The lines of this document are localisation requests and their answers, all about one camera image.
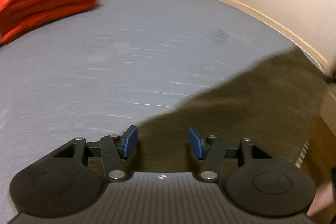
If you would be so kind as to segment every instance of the folded red blanket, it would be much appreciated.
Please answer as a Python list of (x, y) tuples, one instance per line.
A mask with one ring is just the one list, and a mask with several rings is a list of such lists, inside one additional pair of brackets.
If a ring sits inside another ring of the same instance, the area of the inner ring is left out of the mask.
[(0, 0), (0, 45), (50, 21), (83, 12), (97, 0)]

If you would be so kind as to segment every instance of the gray floor mat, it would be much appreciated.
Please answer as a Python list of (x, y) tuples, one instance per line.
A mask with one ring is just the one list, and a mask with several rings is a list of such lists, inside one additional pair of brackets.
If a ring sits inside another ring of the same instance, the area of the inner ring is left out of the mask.
[(0, 223), (16, 214), (11, 178), (49, 151), (173, 112), (293, 47), (216, 0), (100, 0), (2, 47)]

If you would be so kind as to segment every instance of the round black pad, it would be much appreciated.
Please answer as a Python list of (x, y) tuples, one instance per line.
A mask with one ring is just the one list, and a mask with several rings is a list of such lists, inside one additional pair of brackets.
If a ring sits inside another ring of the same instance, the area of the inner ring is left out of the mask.
[(307, 174), (273, 159), (243, 165), (226, 177), (222, 187), (238, 207), (263, 217), (304, 212), (315, 196), (315, 184)]
[(62, 217), (87, 208), (100, 195), (103, 182), (90, 168), (61, 159), (31, 165), (11, 181), (11, 198), (19, 212), (37, 217)]
[(292, 188), (291, 180), (277, 173), (256, 175), (253, 179), (253, 185), (260, 192), (272, 195), (284, 194)]

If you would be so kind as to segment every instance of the ribbed black surface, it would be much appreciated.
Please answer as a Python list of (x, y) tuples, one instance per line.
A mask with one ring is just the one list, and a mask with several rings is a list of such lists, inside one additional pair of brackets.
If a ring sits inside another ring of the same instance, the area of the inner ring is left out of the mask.
[(25, 214), (11, 224), (220, 224), (313, 223), (305, 215), (285, 219), (257, 218), (242, 212), (213, 183), (192, 173), (135, 173), (110, 184), (90, 208), (72, 216), (39, 219)]

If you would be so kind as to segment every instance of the gray carpet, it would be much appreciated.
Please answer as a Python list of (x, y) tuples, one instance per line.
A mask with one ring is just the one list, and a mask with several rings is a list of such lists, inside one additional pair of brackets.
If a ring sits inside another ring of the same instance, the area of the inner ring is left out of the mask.
[(290, 40), (216, 0), (100, 0), (2, 47), (0, 66), (0, 224), (16, 215), (18, 171), (131, 124), (140, 143), (128, 168), (197, 166), (188, 126), (294, 161), (324, 87)]

